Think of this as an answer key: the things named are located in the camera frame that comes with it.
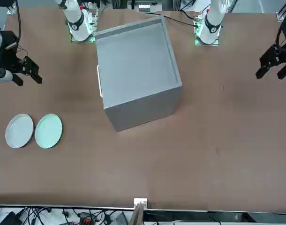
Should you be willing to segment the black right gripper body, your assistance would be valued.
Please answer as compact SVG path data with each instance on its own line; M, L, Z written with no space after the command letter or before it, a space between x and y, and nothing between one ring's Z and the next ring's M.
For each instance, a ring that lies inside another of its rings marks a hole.
M24 60L17 57L18 37L12 31L0 31L2 42L0 46L0 68L11 73L25 74Z

